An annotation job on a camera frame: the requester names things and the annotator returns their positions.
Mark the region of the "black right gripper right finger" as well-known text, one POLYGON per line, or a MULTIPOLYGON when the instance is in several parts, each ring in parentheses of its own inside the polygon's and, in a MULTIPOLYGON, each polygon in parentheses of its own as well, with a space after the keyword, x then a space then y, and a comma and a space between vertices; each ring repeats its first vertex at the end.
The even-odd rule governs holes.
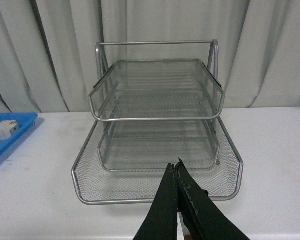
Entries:
POLYGON ((175 166, 178 210, 194 240, 247 240, 190 175, 182 160, 175 166))

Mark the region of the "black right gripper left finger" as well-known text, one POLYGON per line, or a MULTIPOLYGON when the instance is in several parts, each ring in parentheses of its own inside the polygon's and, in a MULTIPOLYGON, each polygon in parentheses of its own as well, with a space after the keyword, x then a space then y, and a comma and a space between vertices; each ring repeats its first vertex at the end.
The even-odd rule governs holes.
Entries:
POLYGON ((150 210, 135 240, 176 240, 178 229, 178 190, 175 166, 167 165, 150 210))

